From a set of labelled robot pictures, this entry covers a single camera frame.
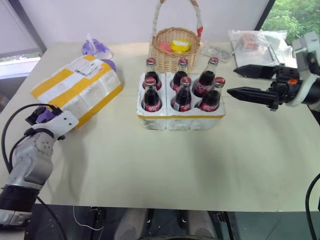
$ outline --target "white foam tray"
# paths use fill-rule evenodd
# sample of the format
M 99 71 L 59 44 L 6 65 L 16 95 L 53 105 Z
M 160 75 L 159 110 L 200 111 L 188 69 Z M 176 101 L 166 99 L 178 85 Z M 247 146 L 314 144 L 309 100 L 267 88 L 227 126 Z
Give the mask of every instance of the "white foam tray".
M 191 109 L 189 111 L 180 112 L 171 107 L 171 100 L 175 97 L 176 92 L 170 87 L 170 81 L 174 77 L 174 73 L 167 72 L 159 74 L 159 79 L 162 82 L 162 87 L 158 91 L 162 101 L 162 107 L 159 111 L 145 111 L 141 102 L 143 100 L 145 90 L 142 84 L 145 80 L 145 73 L 141 74 L 138 95 L 137 95 L 137 115 L 140 118 L 141 124 L 151 130 L 206 130 L 212 128 L 226 114 L 225 103 L 221 96 L 219 108 L 213 112 L 201 111 L 195 105 L 200 102 L 201 97 L 195 96 L 191 92 Z M 191 80 L 191 88 L 194 81 L 200 75 L 188 75 Z

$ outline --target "food package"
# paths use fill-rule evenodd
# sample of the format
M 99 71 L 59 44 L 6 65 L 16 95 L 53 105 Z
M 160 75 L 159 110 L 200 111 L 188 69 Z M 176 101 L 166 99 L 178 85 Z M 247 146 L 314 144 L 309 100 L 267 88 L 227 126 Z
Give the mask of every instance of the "food package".
M 177 39 L 170 42 L 170 47 L 175 53 L 181 54 L 190 50 L 191 43 L 188 40 Z
M 31 94 L 41 103 L 68 110 L 82 126 L 122 90 L 116 72 L 92 55 L 81 56 L 37 85 Z

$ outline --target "tree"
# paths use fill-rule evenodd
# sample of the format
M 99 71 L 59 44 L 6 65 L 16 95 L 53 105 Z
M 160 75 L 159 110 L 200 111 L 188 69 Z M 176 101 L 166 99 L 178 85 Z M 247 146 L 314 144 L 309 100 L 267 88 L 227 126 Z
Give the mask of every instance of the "tree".
M 289 45 L 310 31 L 320 35 L 320 0 L 276 0 L 261 29 L 287 30 Z

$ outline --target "red bottle cap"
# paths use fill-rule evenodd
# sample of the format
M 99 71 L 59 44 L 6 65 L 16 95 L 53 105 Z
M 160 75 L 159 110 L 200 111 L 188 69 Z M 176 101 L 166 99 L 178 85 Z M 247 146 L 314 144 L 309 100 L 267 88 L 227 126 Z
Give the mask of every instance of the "red bottle cap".
M 189 86 L 191 84 L 191 78 L 188 76 L 184 76 L 181 78 L 180 83 Z
M 147 77 L 147 78 L 144 80 L 144 82 L 145 82 L 145 84 L 151 85 L 151 86 L 156 84 L 156 80 L 155 80 L 153 77 L 151 77 L 151 76 Z
M 147 64 L 155 64 L 156 63 L 156 60 L 153 58 L 153 57 L 148 57 L 146 59 L 146 63 Z
M 222 88 L 225 85 L 225 83 L 226 83 L 226 80 L 221 76 L 217 76 L 214 79 L 214 86 L 217 88 Z
M 179 64 L 181 65 L 187 65 L 188 64 L 188 59 L 186 59 L 185 57 L 182 57 L 179 59 Z
M 219 59 L 217 57 L 210 57 L 209 63 L 214 64 L 214 65 L 218 65 Z

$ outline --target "yellow object in basket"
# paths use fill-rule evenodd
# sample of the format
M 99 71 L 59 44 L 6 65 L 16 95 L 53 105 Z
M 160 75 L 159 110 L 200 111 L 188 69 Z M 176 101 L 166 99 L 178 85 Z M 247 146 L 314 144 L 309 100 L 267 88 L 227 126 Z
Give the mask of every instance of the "yellow object in basket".
M 188 40 L 177 39 L 170 42 L 170 47 L 172 51 L 180 54 L 183 52 L 188 52 L 191 48 L 191 43 Z

